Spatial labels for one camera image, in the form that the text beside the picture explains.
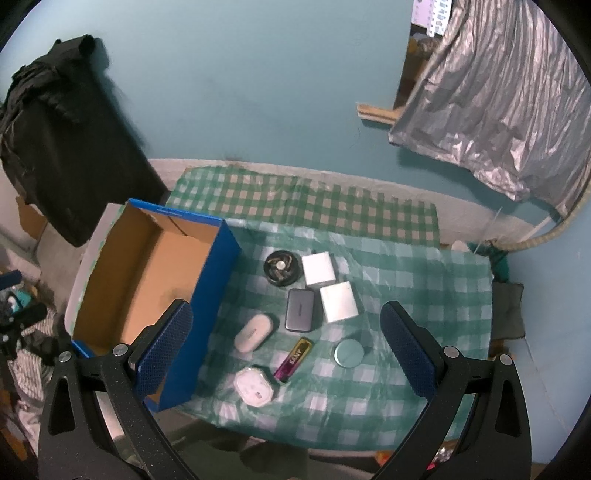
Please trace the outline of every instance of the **beige hose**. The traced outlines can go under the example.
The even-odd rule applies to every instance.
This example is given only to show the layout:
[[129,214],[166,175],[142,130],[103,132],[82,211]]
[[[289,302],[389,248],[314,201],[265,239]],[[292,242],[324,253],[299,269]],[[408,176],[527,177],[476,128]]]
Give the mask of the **beige hose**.
[[591,181],[587,179],[587,185],[583,194],[579,197],[579,200],[575,204],[574,208],[570,211],[568,217],[566,217],[562,222],[556,225],[550,232],[530,238],[529,240],[524,240],[523,242],[516,242],[512,244],[504,244],[503,242],[499,242],[498,240],[491,240],[491,244],[494,247],[497,247],[499,250],[505,250],[508,252],[515,252],[518,250],[526,250],[527,248],[537,247],[538,245],[542,245],[550,240],[561,235],[570,225],[570,222],[574,220],[574,218],[581,212],[583,206],[589,200],[589,196],[591,196]]

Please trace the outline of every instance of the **blue cardboard box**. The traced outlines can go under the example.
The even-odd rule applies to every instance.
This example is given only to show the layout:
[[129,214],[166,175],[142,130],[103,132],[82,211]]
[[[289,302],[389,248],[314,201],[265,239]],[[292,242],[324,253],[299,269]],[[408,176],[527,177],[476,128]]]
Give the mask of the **blue cardboard box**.
[[66,310],[66,329],[87,356],[131,344],[175,299],[190,302],[193,327],[153,411],[188,401],[240,247],[217,217],[140,200],[109,205],[87,246]]

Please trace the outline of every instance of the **green checkered tablecloth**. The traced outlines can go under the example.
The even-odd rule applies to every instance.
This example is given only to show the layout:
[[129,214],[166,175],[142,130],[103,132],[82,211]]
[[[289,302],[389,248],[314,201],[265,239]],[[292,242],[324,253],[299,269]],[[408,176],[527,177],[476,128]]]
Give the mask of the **green checkered tablecloth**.
[[235,166],[187,170],[167,206],[224,218],[439,246],[437,211],[432,203]]
[[[486,358],[491,332],[491,269],[472,253],[439,250],[312,228],[229,219],[242,248],[230,278],[192,400],[180,408],[218,426],[302,447],[343,450],[395,449],[425,402],[414,395],[379,327],[381,306],[398,300],[442,345]],[[275,249],[300,255],[329,251],[338,281],[353,285],[359,316],[337,323],[316,313],[305,336],[314,348],[284,385],[274,382],[272,403],[244,404],[233,388],[240,369],[258,365],[269,378],[299,334],[284,329],[287,288],[268,283],[263,260]],[[301,279],[293,285],[304,287]],[[255,351],[239,353],[235,335],[256,313],[275,322],[274,333]],[[332,360],[338,341],[355,338],[363,363],[343,369]],[[456,417],[457,437],[469,405]]]

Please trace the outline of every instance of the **crinkled silver fabric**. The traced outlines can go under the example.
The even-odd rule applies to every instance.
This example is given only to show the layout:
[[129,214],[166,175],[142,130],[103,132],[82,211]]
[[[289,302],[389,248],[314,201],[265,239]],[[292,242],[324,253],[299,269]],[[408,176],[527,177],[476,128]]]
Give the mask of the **crinkled silver fabric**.
[[591,87],[531,1],[456,0],[389,140],[566,216],[589,177]]

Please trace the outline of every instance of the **white box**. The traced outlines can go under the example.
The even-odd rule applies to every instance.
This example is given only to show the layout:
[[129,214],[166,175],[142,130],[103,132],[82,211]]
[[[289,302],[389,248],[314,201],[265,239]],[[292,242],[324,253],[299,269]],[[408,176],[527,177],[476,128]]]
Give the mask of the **white box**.
[[324,315],[328,323],[349,319],[359,315],[353,289],[348,281],[335,283],[320,289]]
[[301,264],[304,268],[306,285],[309,287],[324,287],[336,281],[335,269],[328,252],[301,257]]

